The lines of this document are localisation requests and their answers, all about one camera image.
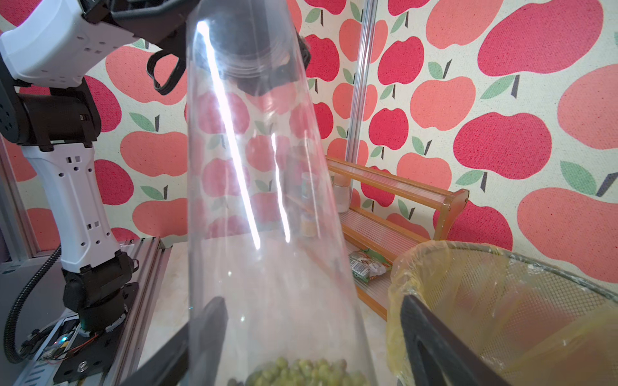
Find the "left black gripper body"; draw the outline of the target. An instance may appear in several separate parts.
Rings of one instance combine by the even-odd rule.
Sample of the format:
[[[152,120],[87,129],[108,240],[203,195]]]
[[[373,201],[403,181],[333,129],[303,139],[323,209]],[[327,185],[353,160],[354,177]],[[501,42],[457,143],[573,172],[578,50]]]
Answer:
[[[312,53],[296,31],[285,1],[146,1],[144,38],[160,50],[147,61],[146,73],[154,89],[169,94],[188,62],[200,65],[198,24],[211,43],[222,78],[251,96],[299,80]]]

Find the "white pink bottle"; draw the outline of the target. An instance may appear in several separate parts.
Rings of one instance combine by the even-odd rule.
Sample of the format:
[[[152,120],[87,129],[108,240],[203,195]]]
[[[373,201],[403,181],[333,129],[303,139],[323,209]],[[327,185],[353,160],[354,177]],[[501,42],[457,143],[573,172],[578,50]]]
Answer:
[[[339,213],[349,210],[351,202],[351,178],[347,175],[335,174],[332,182],[336,209]]]

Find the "green mung bean packet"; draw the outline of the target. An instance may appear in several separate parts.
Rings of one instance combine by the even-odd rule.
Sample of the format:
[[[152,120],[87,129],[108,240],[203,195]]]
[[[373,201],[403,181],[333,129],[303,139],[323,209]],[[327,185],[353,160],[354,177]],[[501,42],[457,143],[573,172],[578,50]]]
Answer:
[[[391,263],[383,255],[373,249],[359,249],[349,254],[349,265],[352,275],[363,283],[369,283],[375,278],[389,273]]]

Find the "green white cup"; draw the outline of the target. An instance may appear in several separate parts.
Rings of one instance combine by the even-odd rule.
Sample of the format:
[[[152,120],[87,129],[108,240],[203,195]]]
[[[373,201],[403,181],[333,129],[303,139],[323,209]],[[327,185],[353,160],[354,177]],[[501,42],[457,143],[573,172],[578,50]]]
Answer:
[[[318,175],[311,172],[304,172],[301,175],[301,198],[304,200],[315,200],[318,196],[320,179]]]

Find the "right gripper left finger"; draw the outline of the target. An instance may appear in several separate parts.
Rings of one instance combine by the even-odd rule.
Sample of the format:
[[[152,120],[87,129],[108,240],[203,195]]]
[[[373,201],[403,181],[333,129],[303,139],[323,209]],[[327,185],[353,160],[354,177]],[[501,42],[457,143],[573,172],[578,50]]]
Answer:
[[[215,297],[197,311],[124,385],[214,385],[225,342],[228,310]]]

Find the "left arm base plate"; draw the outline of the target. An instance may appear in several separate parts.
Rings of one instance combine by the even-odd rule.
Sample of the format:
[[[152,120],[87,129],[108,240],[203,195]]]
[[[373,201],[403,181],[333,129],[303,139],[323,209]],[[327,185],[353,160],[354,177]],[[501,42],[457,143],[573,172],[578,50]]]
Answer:
[[[87,335],[66,310],[51,325],[16,385],[119,385],[138,368],[146,328],[128,315],[113,331]]]

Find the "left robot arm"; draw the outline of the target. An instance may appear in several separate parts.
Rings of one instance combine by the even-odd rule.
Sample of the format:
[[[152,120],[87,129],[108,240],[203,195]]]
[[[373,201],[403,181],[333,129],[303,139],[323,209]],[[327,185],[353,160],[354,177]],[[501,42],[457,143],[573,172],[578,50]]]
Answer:
[[[42,179],[61,237],[64,305],[84,331],[126,316],[122,288],[136,270],[107,220],[95,177],[101,116],[85,74],[138,39],[156,45],[146,65],[175,56],[154,89],[169,94],[186,69],[191,15],[213,21],[214,48],[242,91],[262,96],[298,80],[311,60],[283,1],[42,1],[1,37],[1,133]]]

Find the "yellow small can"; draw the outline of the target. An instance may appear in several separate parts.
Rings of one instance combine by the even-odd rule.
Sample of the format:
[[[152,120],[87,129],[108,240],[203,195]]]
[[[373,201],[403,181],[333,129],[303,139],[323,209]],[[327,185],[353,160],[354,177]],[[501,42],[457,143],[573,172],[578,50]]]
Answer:
[[[319,233],[314,213],[303,212],[300,217],[300,231],[304,237],[316,237]]]

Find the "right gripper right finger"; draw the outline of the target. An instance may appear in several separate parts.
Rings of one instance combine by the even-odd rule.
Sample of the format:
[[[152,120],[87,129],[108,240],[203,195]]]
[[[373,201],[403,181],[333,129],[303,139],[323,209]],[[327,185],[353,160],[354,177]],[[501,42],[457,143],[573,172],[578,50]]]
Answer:
[[[508,384],[417,297],[404,297],[400,322],[415,384]]]

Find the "left aluminium corner post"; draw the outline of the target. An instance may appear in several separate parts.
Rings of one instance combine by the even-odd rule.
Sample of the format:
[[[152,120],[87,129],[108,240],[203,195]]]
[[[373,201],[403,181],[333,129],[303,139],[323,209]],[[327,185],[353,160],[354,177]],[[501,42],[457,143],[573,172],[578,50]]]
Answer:
[[[346,160],[356,163],[360,142],[360,128],[365,109],[366,86],[368,85],[370,58],[373,50],[375,23],[377,22],[378,0],[365,1],[365,13],[361,24],[357,70],[354,83]]]

